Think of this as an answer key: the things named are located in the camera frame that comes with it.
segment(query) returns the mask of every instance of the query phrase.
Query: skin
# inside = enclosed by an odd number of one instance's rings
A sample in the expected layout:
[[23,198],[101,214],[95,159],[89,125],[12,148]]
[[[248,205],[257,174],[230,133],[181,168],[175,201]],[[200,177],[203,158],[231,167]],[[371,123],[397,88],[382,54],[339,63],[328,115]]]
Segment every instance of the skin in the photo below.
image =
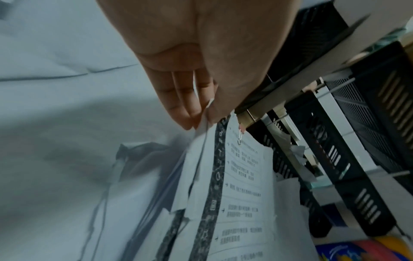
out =
[[[180,126],[218,122],[263,80],[299,0],[97,0]],[[198,97],[194,91],[196,82]]]

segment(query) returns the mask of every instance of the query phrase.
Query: black decorative border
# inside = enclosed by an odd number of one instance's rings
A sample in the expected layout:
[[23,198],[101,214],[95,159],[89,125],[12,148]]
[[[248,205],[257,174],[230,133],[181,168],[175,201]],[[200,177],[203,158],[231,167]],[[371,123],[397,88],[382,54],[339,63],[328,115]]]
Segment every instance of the black decorative border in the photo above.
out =
[[215,224],[219,214],[219,207],[221,205],[225,170],[225,136],[229,119],[230,117],[228,116],[216,125],[210,187],[189,260],[206,261],[208,258]]

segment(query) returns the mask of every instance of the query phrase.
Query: black plastic basket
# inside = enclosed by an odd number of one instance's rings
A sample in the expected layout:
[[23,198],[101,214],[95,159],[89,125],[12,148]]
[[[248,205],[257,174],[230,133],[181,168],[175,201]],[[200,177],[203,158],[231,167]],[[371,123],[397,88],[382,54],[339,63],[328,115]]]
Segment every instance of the black plastic basket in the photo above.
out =
[[413,67],[394,42],[323,77],[373,160],[388,172],[413,169]]
[[351,35],[364,20],[362,18],[349,27],[332,2],[301,10],[267,76],[235,109],[235,113],[244,112],[326,54]]
[[280,173],[284,178],[298,178],[301,186],[300,202],[308,207],[310,213],[310,233],[314,237],[325,237],[332,227],[330,221],[265,124],[258,121],[250,126],[247,131],[259,143],[273,149],[273,170],[275,172]]
[[366,235],[387,234],[396,220],[314,94],[285,108]]

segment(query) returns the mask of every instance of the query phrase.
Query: page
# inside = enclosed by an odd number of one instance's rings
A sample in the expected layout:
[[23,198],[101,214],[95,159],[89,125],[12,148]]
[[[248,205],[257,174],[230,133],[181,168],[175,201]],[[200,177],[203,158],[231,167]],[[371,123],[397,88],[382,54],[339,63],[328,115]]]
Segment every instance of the page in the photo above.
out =
[[169,261],[268,260],[272,256],[272,149],[242,135],[234,114],[209,128]]

